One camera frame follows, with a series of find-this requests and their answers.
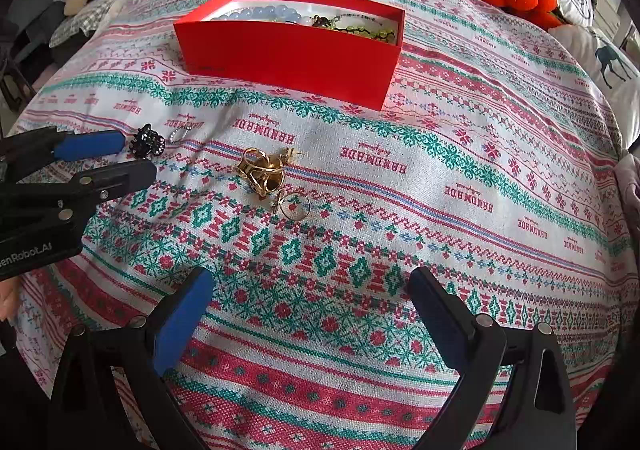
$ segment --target deer print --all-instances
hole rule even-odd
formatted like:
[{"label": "deer print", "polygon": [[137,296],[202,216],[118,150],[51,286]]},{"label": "deer print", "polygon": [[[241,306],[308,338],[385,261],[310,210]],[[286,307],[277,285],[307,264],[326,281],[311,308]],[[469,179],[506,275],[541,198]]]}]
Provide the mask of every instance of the deer print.
[{"label": "deer print", "polygon": [[[605,42],[604,40],[602,40],[599,36],[597,36],[596,33],[594,33],[593,31],[590,31],[590,34],[592,37],[594,37],[596,40],[601,40],[602,42],[604,42],[604,46],[598,48],[596,50],[595,56],[596,58],[600,61],[600,72],[602,73],[602,78],[604,80],[604,83],[607,85],[607,87],[609,89],[613,89],[611,87],[611,84],[609,82],[607,82],[607,77],[605,76],[605,71],[607,70],[607,67],[609,68],[609,71],[612,72],[615,76],[617,76],[618,78],[620,78],[620,80],[622,80],[623,82],[625,82],[626,80],[631,80],[631,75],[628,74],[628,72],[626,72],[625,69],[625,62],[620,58],[620,56],[618,55],[618,53],[616,52],[615,48],[613,48],[612,46],[610,46],[607,42]],[[620,63],[620,67],[622,68],[622,71],[625,72],[626,78],[620,76],[614,69],[613,69],[613,62],[617,60]]]}]

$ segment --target gray checkered cloth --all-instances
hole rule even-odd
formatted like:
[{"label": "gray checkered cloth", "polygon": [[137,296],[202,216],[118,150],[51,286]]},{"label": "gray checkered cloth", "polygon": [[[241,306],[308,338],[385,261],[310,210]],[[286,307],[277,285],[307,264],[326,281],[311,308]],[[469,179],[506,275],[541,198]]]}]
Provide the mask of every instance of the gray checkered cloth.
[{"label": "gray checkered cloth", "polygon": [[56,31],[53,32],[49,40],[49,47],[55,48],[59,46],[80,30],[88,37],[91,32],[98,29],[100,21],[109,11],[114,1],[115,0],[93,0],[85,5],[76,15],[66,18],[60,26],[56,28]]}]

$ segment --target finger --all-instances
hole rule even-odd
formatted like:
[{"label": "finger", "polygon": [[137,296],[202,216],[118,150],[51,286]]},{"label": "finger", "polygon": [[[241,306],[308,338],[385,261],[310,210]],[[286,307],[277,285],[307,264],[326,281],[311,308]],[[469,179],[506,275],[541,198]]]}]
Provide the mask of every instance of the finger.
[{"label": "finger", "polygon": [[5,281],[0,281],[0,302],[20,285],[19,277],[12,277]]},{"label": "finger", "polygon": [[18,294],[12,289],[7,297],[0,302],[0,321],[13,318],[18,313]]}]

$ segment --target red box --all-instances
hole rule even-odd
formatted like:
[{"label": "red box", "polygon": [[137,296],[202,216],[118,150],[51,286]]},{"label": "red box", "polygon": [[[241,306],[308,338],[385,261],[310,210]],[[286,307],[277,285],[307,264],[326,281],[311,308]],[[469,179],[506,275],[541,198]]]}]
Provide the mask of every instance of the red box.
[{"label": "red box", "polygon": [[240,0],[211,0],[174,23],[191,74],[287,87],[382,109],[400,56],[404,10],[368,0],[299,2],[397,23],[396,44],[324,28],[267,21],[205,20]]}]

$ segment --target patterned tablecloth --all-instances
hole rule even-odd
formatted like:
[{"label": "patterned tablecloth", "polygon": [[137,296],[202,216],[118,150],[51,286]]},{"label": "patterned tablecloth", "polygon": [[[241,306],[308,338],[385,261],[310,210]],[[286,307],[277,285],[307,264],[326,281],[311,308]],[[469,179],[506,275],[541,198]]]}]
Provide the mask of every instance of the patterned tablecloth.
[{"label": "patterned tablecloth", "polygon": [[[212,448],[408,448],[458,379],[404,292],[426,265],[473,313],[553,326],[580,423],[632,319],[638,271],[611,170],[618,127],[568,53],[476,0],[377,0],[404,8],[406,42],[374,112],[189,75],[172,23],[205,1],[124,0],[17,124],[193,127],[155,160],[148,190],[99,208],[81,255],[24,278],[18,347],[43,388],[73,324],[121,326],[202,265],[216,291],[166,380]],[[314,52],[255,55],[314,67]],[[305,221],[270,213],[236,176],[252,146],[306,153],[286,181],[312,202]],[[507,381],[505,369],[470,446]]]}]

